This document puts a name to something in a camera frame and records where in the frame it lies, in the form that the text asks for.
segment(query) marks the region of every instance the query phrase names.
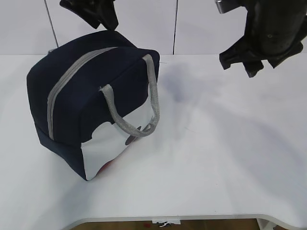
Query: gray handle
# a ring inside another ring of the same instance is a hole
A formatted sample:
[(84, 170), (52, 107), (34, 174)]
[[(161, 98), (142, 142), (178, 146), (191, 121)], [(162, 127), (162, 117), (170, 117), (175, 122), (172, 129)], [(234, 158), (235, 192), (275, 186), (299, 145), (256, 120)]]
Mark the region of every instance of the gray handle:
[(148, 82), (149, 82), (149, 91), (150, 91), (150, 102), (152, 105), (154, 116), (148, 123), (148, 125), (143, 130), (138, 130), (136, 127), (125, 121), (117, 112), (114, 103), (114, 92), (112, 86), (109, 84), (104, 86), (100, 89), (100, 91), (104, 94), (106, 103), (109, 107), (109, 111), (114, 122), (126, 133), (131, 136), (141, 138), (146, 137), (152, 134), (155, 128), (158, 125), (160, 119), (160, 108), (159, 108), (159, 100), (158, 100), (158, 87), (157, 87), (157, 80), (154, 71), (154, 61), (152, 56), (149, 54), (145, 55), (142, 58), (146, 62), (147, 66), (147, 75), (148, 75)]

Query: insulated bag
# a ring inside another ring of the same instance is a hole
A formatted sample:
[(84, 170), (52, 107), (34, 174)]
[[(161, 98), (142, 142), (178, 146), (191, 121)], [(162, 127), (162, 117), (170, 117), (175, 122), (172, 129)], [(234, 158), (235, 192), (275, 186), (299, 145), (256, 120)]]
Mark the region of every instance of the insulated bag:
[(53, 50), (27, 76), (41, 144), (83, 179), (93, 179), (135, 138), (154, 132), (159, 59), (114, 31)]

